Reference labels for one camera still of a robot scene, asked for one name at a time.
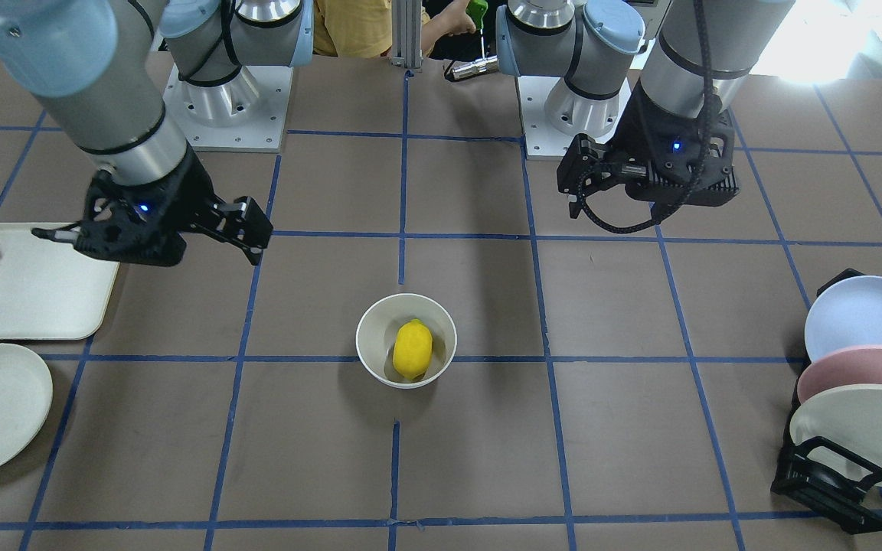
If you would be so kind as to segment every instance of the dish rack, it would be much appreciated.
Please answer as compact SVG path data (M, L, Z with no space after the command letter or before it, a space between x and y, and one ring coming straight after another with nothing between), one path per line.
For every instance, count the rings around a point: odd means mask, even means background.
M815 296L817 298L826 289L844 279L863 275L855 269L845 269L840 275L820 287ZM806 359L805 365L802 365L802 372L808 366L809 360ZM792 395L791 412L785 422L783 443L778 454L778 468L775 471L774 482L771 484L771 491L794 499L826 519L833 520L846 533L882 531L882 516L862 505L867 492L875 484L882 482L882 467L823 436L815 436L795 445L790 426L792 416L799 406L801 402L796 390ZM837 473L833 468L809 459L809 453L820 447L852 461L870 474L859 481L854 481Z

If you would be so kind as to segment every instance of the yellow shirt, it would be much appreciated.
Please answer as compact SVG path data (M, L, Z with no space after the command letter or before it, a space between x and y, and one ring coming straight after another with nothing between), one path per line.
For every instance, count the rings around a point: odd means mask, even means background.
M312 49L322 56L374 58L393 45L390 0L314 0ZM420 22L430 21L421 9Z

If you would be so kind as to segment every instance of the person's arm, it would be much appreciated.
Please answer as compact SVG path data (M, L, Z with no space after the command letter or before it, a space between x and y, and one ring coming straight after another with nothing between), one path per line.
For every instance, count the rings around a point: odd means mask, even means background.
M426 22L420 28L420 51L427 55L442 36L475 32L475 22L465 13L468 7L469 0L452 0L440 14Z

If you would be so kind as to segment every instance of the yellow lemon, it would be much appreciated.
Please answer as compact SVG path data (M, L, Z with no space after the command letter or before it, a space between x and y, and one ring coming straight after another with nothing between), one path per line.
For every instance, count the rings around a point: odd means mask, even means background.
M393 367L397 373L414 380L427 372L431 363L431 330L414 318L397 331L393 345Z

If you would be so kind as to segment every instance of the white tray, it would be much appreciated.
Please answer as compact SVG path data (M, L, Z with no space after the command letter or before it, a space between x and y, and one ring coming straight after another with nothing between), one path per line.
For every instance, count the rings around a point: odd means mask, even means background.
M29 233L60 226L0 223L0 341L77 341L101 327L118 263Z

